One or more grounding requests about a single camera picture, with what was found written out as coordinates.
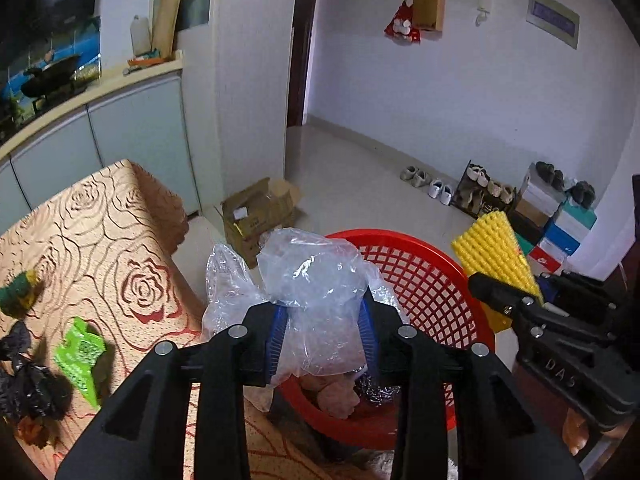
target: dark wooden door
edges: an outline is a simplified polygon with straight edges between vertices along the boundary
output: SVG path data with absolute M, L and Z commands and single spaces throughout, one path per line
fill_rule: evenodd
M 296 0 L 293 10 L 293 45 L 289 74 L 289 105 L 287 127 L 302 126 L 305 107 L 306 70 L 309 64 L 311 28 L 314 22 L 316 0 Z

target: red bag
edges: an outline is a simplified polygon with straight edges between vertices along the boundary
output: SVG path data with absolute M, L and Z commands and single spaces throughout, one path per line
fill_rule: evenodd
M 407 40 L 410 43 L 420 43 L 420 31 L 414 27 L 414 6 L 408 6 L 403 0 L 396 15 L 386 26 L 385 34 L 390 38 Z

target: green and yellow object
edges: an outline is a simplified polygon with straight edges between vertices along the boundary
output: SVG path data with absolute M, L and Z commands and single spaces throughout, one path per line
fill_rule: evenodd
M 106 346 L 104 340 L 87 330 L 87 323 L 74 318 L 65 340 L 56 348 L 53 360 L 69 381 L 80 390 L 82 396 L 94 408 L 99 408 L 96 381 L 92 370 Z
M 480 217 L 451 243 L 466 275 L 482 272 L 524 290 L 544 303 L 540 288 L 522 253 L 516 234 L 502 211 Z M 489 326 L 497 333 L 511 326 L 511 319 L 482 303 Z
M 0 288 L 0 310 L 6 316 L 20 317 L 36 301 L 38 275 L 35 270 L 18 274 L 7 286 Z

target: tablecloth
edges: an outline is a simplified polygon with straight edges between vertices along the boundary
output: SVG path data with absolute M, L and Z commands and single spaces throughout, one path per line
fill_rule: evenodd
M 0 284 L 36 269 L 44 289 L 25 319 L 31 355 L 59 373 L 52 360 L 74 316 L 87 320 L 111 349 L 114 391 L 156 342 L 199 342 L 204 306 L 172 261 L 188 223 L 180 199 L 142 168 L 123 160 L 60 192 L 0 237 Z M 0 314 L 0 333 L 14 320 Z M 184 477 L 193 475 L 197 386 L 186 428 Z M 53 446 L 21 445 L 51 479 L 95 410 L 76 390 Z M 245 402 L 254 479 L 316 480 L 331 476 L 297 451 Z

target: stack of shoe boxes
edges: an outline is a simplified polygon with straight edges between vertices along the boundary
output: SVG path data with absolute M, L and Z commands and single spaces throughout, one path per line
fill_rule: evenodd
M 564 193 L 543 181 L 532 164 L 508 215 L 524 254 L 529 254 L 543 239 L 546 224 L 564 200 Z
M 596 213 L 592 209 L 585 209 L 569 198 L 546 225 L 545 237 L 530 256 L 550 272 L 558 272 L 567 256 L 577 251 L 595 223 Z

